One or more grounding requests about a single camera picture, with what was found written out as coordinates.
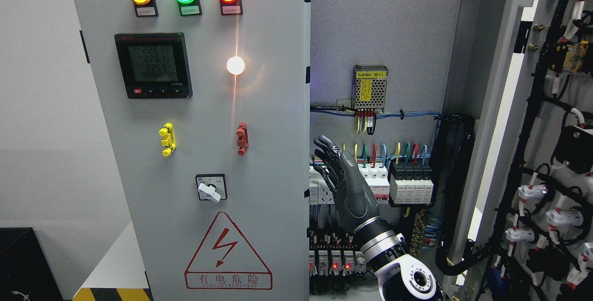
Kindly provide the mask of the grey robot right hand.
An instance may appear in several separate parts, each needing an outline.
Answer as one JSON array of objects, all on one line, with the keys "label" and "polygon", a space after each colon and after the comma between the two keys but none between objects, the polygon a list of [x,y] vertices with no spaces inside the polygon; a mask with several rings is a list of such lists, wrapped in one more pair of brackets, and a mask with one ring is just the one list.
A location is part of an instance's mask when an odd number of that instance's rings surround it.
[{"label": "grey robot right hand", "polygon": [[324,167],[314,165],[314,170],[322,175],[333,193],[341,228],[355,235],[368,235],[370,224],[379,219],[379,204],[357,161],[328,137],[318,136],[314,144],[318,146],[315,155],[324,162]]}]

